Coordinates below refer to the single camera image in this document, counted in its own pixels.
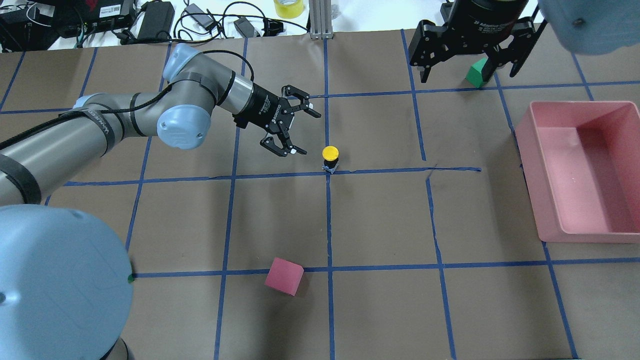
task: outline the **black cable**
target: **black cable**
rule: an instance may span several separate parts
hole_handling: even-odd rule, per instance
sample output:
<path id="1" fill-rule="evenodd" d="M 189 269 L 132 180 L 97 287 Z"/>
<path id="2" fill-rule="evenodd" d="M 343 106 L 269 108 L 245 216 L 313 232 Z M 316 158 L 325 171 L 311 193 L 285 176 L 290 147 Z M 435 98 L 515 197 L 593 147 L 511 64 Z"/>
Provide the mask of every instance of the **black cable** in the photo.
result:
<path id="1" fill-rule="evenodd" d="M 213 14 L 213 13 L 211 13 L 211 12 L 209 12 L 209 13 L 204 13 L 204 12 L 202 12 L 202 13 L 190 13 L 190 14 L 185 14 L 185 15 L 181 15 L 181 16 L 178 18 L 178 20 L 176 21 L 176 23 L 173 25 L 173 28 L 174 28 L 174 29 L 176 28 L 176 26 L 177 26 L 178 22 L 180 21 L 180 19 L 184 19 L 185 17 L 192 16 L 192 15 L 212 15 L 212 16 L 222 16 L 222 14 Z M 259 16 L 259 15 L 237 15 L 237 14 L 227 14 L 226 16 L 233 16 L 233 17 L 255 17 L 255 18 L 263 19 L 263 17 L 262 17 L 262 16 Z M 297 26 L 297 27 L 299 27 L 299 28 L 301 28 L 301 29 L 304 29 L 306 32 L 308 32 L 308 31 L 307 31 L 307 29 L 306 29 L 304 26 L 299 25 L 299 24 L 296 24 L 295 22 L 286 21 L 286 20 L 280 20 L 280 19 L 271 19 L 271 18 L 267 18 L 267 19 L 286 22 L 286 23 L 288 23 L 288 24 L 292 24 L 292 25 L 295 25 L 295 26 Z M 217 38 L 217 37 L 218 37 L 218 35 L 219 35 L 219 34 L 216 34 L 215 36 L 212 36 L 212 37 L 209 37 L 209 38 L 206 38 L 206 39 L 203 39 L 203 40 L 183 40 L 183 39 L 179 39 L 179 38 L 166 38 L 166 39 L 158 39 L 158 38 L 135 38 L 135 37 L 132 37 L 132 38 L 135 40 L 135 42 L 136 42 L 137 44 L 160 44 L 160 43 L 163 43 L 163 42 L 175 42 L 175 43 L 178 43 L 178 44 L 204 44 L 204 43 L 210 42 L 211 40 L 214 40 L 215 38 Z"/>
<path id="2" fill-rule="evenodd" d="M 263 19 L 267 18 L 266 15 L 264 15 L 264 12 L 262 11 L 262 9 L 260 9 L 258 6 L 255 6 L 254 4 L 251 4 L 251 3 L 247 3 L 246 1 L 234 1 L 233 3 L 230 3 L 229 5 L 227 5 L 227 7 L 225 8 L 225 11 L 222 12 L 222 18 L 220 19 L 220 22 L 222 23 L 222 33 L 224 34 L 225 38 L 227 38 L 227 32 L 225 31 L 225 17 L 227 17 L 227 10 L 229 10 L 231 6 L 236 4 L 245 4 L 245 5 L 252 6 L 258 9 Z"/>
<path id="3" fill-rule="evenodd" d="M 249 72 L 251 72 L 251 77 L 249 78 L 249 80 L 253 81 L 254 79 L 253 67 L 251 66 L 251 63 L 249 63 L 249 60 L 247 60 L 244 56 L 229 50 L 206 50 L 206 51 L 203 51 L 202 53 L 203 54 L 221 53 L 221 54 L 231 54 L 233 56 L 237 56 L 238 58 L 242 59 L 242 61 L 244 61 L 246 66 L 249 68 Z"/>
<path id="4" fill-rule="evenodd" d="M 84 36 L 82 37 L 82 39 L 80 39 L 80 43 L 76 43 L 76 47 L 82 47 L 84 42 L 87 41 L 89 39 L 89 37 L 93 34 L 95 34 L 95 30 L 96 27 L 94 27 L 91 31 L 89 31 L 87 34 L 84 34 Z"/>
<path id="5" fill-rule="evenodd" d="M 204 33 L 201 33 L 201 32 L 199 32 L 199 31 L 195 31 L 194 29 L 188 28 L 188 27 L 184 24 L 184 18 L 180 18 L 179 23 L 180 23 L 180 26 L 182 26 L 182 27 L 184 28 L 184 31 L 189 35 L 189 38 L 190 38 L 191 40 L 193 40 L 193 37 L 191 36 L 191 34 L 190 34 L 189 32 L 194 33 L 194 34 L 198 34 L 198 35 L 209 35 L 209 36 L 213 36 L 213 34 L 211 33 L 211 32 L 212 32 L 211 30 L 206 31 L 206 32 L 204 32 Z M 176 22 L 176 25 L 173 27 L 173 37 L 174 37 L 174 38 L 179 38 L 179 39 L 181 39 L 181 40 L 182 40 L 182 37 L 180 36 L 180 31 L 178 31 L 178 32 L 177 32 L 177 34 L 176 34 L 176 32 L 175 32 L 175 30 L 176 30 L 176 28 L 177 28 L 177 25 L 178 25 L 178 23 Z"/>
<path id="6" fill-rule="evenodd" d="M 218 30 L 218 35 L 223 35 L 225 38 L 227 38 L 227 34 L 224 34 L 225 25 L 224 23 L 222 23 L 222 18 L 220 18 L 220 20 L 216 20 L 216 17 L 213 16 L 213 14 L 209 11 L 208 8 L 206 9 L 206 12 L 213 19 L 213 21 L 215 21 L 213 26 Z"/>
<path id="7" fill-rule="evenodd" d="M 19 133 L 18 135 L 15 135 L 15 136 L 13 136 L 13 137 L 11 137 L 11 138 L 3 141 L 3 142 L 0 142 L 0 150 L 6 149 L 7 147 L 9 147 L 9 146 L 11 146 L 11 145 L 13 145 L 15 143 L 21 142 L 24 139 L 26 139 L 26 138 L 28 138 L 30 136 L 33 136 L 33 135 L 35 135 L 37 133 L 41 133 L 42 131 L 45 131 L 46 129 L 49 129 L 50 127 L 53 127 L 53 126 L 58 125 L 58 124 L 62 124 L 63 122 L 66 122 L 66 121 L 69 121 L 71 119 L 75 119 L 75 118 L 81 117 L 83 115 L 84 115 L 84 113 L 81 112 L 81 111 L 70 111 L 68 113 L 64 113 L 64 114 L 60 115 L 59 117 L 57 117 L 55 119 L 49 120 L 49 121 L 44 122 L 44 123 L 42 123 L 40 125 L 32 127 L 31 129 L 23 131 L 23 132 Z"/>
<path id="8" fill-rule="evenodd" d="M 182 37 L 180 36 L 180 32 L 181 32 L 181 31 L 184 31 L 184 32 L 185 32 L 185 34 L 189 35 L 189 40 L 193 40 L 193 37 L 191 36 L 191 34 L 189 34 L 189 32 L 188 32 L 188 31 L 186 31 L 185 29 L 180 29 L 180 30 L 178 30 L 178 38 L 179 38 L 179 39 L 182 39 Z"/>
<path id="9" fill-rule="evenodd" d="M 147 106 L 150 106 L 151 104 L 154 104 L 155 102 L 159 101 L 160 99 L 162 99 L 169 91 L 171 91 L 172 85 L 167 86 L 166 88 L 164 88 L 161 92 L 159 92 L 155 97 L 153 97 L 153 99 L 134 106 L 132 108 L 128 108 L 128 109 L 113 109 L 113 110 L 100 110 L 101 113 L 103 114 L 120 114 L 120 113 L 130 113 L 133 111 L 138 111 L 142 108 L 146 108 Z M 16 144 L 20 141 L 23 141 L 24 139 L 33 136 L 37 133 L 41 133 L 42 131 L 45 131 L 46 129 L 49 129 L 50 127 L 56 126 L 58 124 L 62 124 L 63 122 L 72 120 L 72 119 L 76 119 L 78 117 L 82 117 L 84 116 L 84 113 L 82 111 L 69 111 L 66 112 L 62 115 L 60 115 L 59 117 L 56 117 L 55 119 L 49 120 L 47 122 L 44 122 L 40 125 L 34 126 L 31 129 L 28 129 L 26 131 L 23 131 L 21 133 L 19 133 L 18 135 L 15 135 L 3 142 L 0 142 L 0 150 L 3 150 L 13 144 Z"/>
<path id="10" fill-rule="evenodd" d="M 75 6 L 72 6 L 72 8 L 78 15 L 78 19 L 80 19 L 80 35 L 76 37 L 76 47 L 78 47 L 78 44 L 82 44 L 80 43 L 80 39 L 84 38 L 84 20 L 82 19 L 82 15 L 80 15 L 80 12 L 78 11 L 78 9 Z"/>
<path id="11" fill-rule="evenodd" d="M 149 105 L 151 105 L 151 104 L 154 104 L 154 103 L 155 103 L 155 102 L 157 102 L 157 101 L 160 101 L 160 99 L 162 99 L 166 94 L 168 94 L 168 93 L 169 93 L 169 91 L 171 91 L 171 87 L 172 87 L 172 86 L 173 86 L 173 85 L 169 85 L 169 86 L 167 86 L 167 87 L 166 87 L 166 88 L 164 88 L 161 92 L 159 92 L 156 96 L 154 96 L 154 97 L 153 97 L 153 99 L 151 99 L 151 100 L 149 100 L 149 101 L 147 101 L 147 102 L 145 102 L 145 103 L 143 103 L 143 104 L 140 104 L 140 105 L 134 106 L 134 107 L 132 107 L 132 108 L 128 108 L 128 109 L 100 110 L 100 112 L 101 112 L 101 113 L 103 113 L 103 114 L 121 114 L 121 113 L 130 113 L 130 112 L 138 111 L 138 110 L 140 110 L 140 109 L 142 109 L 142 108 L 146 108 L 147 106 L 149 106 Z"/>
<path id="12" fill-rule="evenodd" d="M 287 24 L 295 25 L 295 26 L 303 29 L 306 33 L 308 33 L 308 30 L 304 26 L 302 26 L 300 24 L 296 24 L 295 22 L 287 21 L 287 20 L 272 19 L 272 18 L 269 18 L 269 17 L 263 17 L 261 15 L 219 14 L 219 13 L 211 13 L 211 12 L 209 12 L 209 13 L 204 13 L 204 12 L 203 13 L 188 13 L 188 14 L 181 15 L 178 18 L 178 20 L 175 22 L 175 24 L 173 25 L 173 30 L 175 31 L 177 29 L 178 23 L 180 22 L 181 19 L 184 19 L 186 17 L 190 17 L 192 15 L 210 15 L 210 16 L 220 16 L 220 17 L 230 17 L 230 16 L 233 16 L 233 17 L 253 17 L 253 18 L 258 18 L 258 19 L 277 20 L 277 21 L 281 21 L 281 22 L 284 22 L 284 23 L 287 23 Z M 222 30 L 222 34 L 226 38 L 226 34 L 224 32 L 224 29 Z M 193 43 L 189 43 L 189 44 L 200 44 L 200 42 L 193 42 Z"/>
<path id="13" fill-rule="evenodd" d="M 166 36 L 167 36 L 167 38 L 171 39 L 171 34 L 169 34 L 169 31 L 167 31 L 167 30 L 160 30 L 160 31 L 158 31 L 158 32 L 156 33 L 156 38 L 160 38 L 160 34 L 161 34 L 161 33 L 165 33 L 165 34 L 166 34 Z"/>
<path id="14" fill-rule="evenodd" d="M 223 12 L 222 12 L 222 14 L 226 14 L 226 13 L 227 13 L 227 10 L 229 10 L 229 8 L 230 8 L 232 5 L 235 5 L 235 4 L 246 4 L 246 5 L 252 6 L 252 7 L 254 7 L 254 8 L 258 9 L 258 11 L 259 11 L 259 12 L 260 12 L 260 14 L 262 15 L 262 17 L 267 17 L 267 15 L 265 15 L 265 14 L 264 14 L 264 12 L 262 11 L 262 9 L 260 9 L 258 6 L 255 6 L 254 4 L 247 3 L 246 1 L 234 1 L 233 3 L 230 3 L 229 5 L 227 5 L 227 7 L 225 8 L 225 11 L 223 11 Z"/>

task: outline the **electronic device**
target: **electronic device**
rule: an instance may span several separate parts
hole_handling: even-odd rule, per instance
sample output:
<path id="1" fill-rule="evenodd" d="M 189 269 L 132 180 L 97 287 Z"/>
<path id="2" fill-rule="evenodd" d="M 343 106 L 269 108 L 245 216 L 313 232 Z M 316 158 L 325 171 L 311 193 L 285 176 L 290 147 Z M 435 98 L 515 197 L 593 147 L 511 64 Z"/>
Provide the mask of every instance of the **electronic device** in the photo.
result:
<path id="1" fill-rule="evenodd" d="M 130 26 L 136 17 L 134 0 L 71 0 L 56 6 L 53 28 L 63 38 L 76 37 L 81 24 L 87 33 Z"/>
<path id="2" fill-rule="evenodd" d="M 144 4 L 142 11 L 145 12 L 145 17 L 142 19 L 137 39 L 143 42 L 144 39 L 166 38 L 169 35 L 169 30 L 171 30 L 173 16 L 175 15 L 173 5 L 168 1 L 152 1 Z"/>
<path id="3" fill-rule="evenodd" d="M 203 15 L 204 11 L 198 7 L 196 4 L 190 4 L 184 9 L 184 12 L 190 14 L 190 16 L 197 22 L 202 28 L 207 31 L 213 29 L 216 25 L 216 22 L 209 15 Z"/>
<path id="4" fill-rule="evenodd" d="M 21 9 L 0 13 L 0 44 L 4 52 L 46 50 L 58 39 L 51 28 L 27 19 L 26 12 L 27 9 Z M 29 16 L 42 24 L 51 21 L 38 8 L 31 9 Z"/>
<path id="5" fill-rule="evenodd" d="M 256 29 L 253 24 L 246 17 L 241 17 L 234 21 L 234 26 L 236 30 L 242 35 L 243 38 L 259 38 L 260 33 L 258 29 Z"/>

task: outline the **yellow tape roll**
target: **yellow tape roll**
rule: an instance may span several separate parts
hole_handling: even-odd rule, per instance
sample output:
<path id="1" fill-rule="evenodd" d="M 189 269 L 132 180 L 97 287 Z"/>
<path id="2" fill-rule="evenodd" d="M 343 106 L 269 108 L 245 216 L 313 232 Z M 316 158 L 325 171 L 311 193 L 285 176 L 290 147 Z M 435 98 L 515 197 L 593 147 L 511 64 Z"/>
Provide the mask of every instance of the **yellow tape roll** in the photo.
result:
<path id="1" fill-rule="evenodd" d="M 276 6 L 276 13 L 283 19 L 293 19 L 299 17 L 305 9 L 302 0 L 273 0 Z"/>

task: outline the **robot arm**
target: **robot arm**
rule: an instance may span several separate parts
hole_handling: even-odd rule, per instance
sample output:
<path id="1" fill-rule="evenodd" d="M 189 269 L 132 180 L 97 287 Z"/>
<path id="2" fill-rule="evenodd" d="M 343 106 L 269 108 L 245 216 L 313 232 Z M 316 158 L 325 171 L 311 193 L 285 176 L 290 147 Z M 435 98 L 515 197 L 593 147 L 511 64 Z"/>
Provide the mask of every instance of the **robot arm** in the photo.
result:
<path id="1" fill-rule="evenodd" d="M 538 0 L 545 20 L 536 29 L 530 17 L 519 19 L 528 0 L 447 0 L 440 13 L 442 26 L 429 20 L 418 24 L 409 44 L 410 63 L 421 67 L 425 83 L 431 68 L 459 54 L 486 54 L 482 69 L 487 82 L 495 70 L 511 62 L 514 77 L 536 45 L 547 20 L 567 50 L 578 54 L 605 54 L 640 42 L 640 6 L 637 1 Z M 503 48 L 501 43 L 513 36 Z"/>
<path id="2" fill-rule="evenodd" d="M 169 85 L 158 94 L 85 96 L 52 124 L 0 145 L 0 206 L 39 204 L 127 137 L 157 135 L 172 147 L 198 147 L 215 106 L 231 112 L 238 127 L 263 128 L 260 144 L 278 156 L 306 154 L 289 136 L 297 111 L 321 116 L 300 89 L 284 86 L 279 97 L 184 44 L 175 48 L 163 76 Z M 288 96 L 300 103 L 292 106 Z"/>
<path id="3" fill-rule="evenodd" d="M 459 54 L 486 54 L 483 81 L 495 70 L 511 62 L 510 76 L 515 76 L 538 41 L 546 22 L 536 30 L 532 17 L 518 17 L 528 0 L 456 0 L 444 3 L 440 13 L 443 26 L 422 20 L 409 44 L 410 63 L 422 67 L 420 80 L 425 83 L 431 68 Z M 513 35 L 507 48 L 500 43 Z"/>

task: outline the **power adapter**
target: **power adapter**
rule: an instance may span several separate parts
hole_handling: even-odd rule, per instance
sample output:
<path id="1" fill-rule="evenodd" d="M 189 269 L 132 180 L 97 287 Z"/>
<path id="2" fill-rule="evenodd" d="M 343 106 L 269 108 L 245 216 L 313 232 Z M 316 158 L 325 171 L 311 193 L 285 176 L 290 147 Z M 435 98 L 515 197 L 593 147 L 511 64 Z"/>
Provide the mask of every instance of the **power adapter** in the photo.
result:
<path id="1" fill-rule="evenodd" d="M 175 10 L 173 5 L 168 1 L 152 1 L 142 5 L 141 9 L 145 12 L 145 18 L 142 19 L 142 25 L 138 31 L 139 39 L 158 38 L 161 34 L 169 34 Z"/>
<path id="2" fill-rule="evenodd" d="M 234 21 L 234 26 L 236 30 L 245 38 L 258 38 L 260 37 L 260 33 L 256 28 L 253 27 L 253 24 L 246 17 L 241 17 Z"/>
<path id="3" fill-rule="evenodd" d="M 184 8 L 184 12 L 189 14 L 195 22 L 207 31 L 211 31 L 211 29 L 216 25 L 216 22 L 211 18 L 211 16 L 203 15 L 204 12 L 196 4 L 190 4 L 187 6 Z"/>
<path id="4" fill-rule="evenodd" d="M 145 12 L 145 17 L 140 25 L 138 36 L 136 37 L 130 30 L 125 29 L 116 36 L 120 39 L 121 45 L 142 44 L 145 42 L 157 42 L 166 39 L 162 34 L 170 36 L 171 24 L 175 10 L 171 3 L 162 1 L 151 1 L 140 7 L 141 12 Z"/>

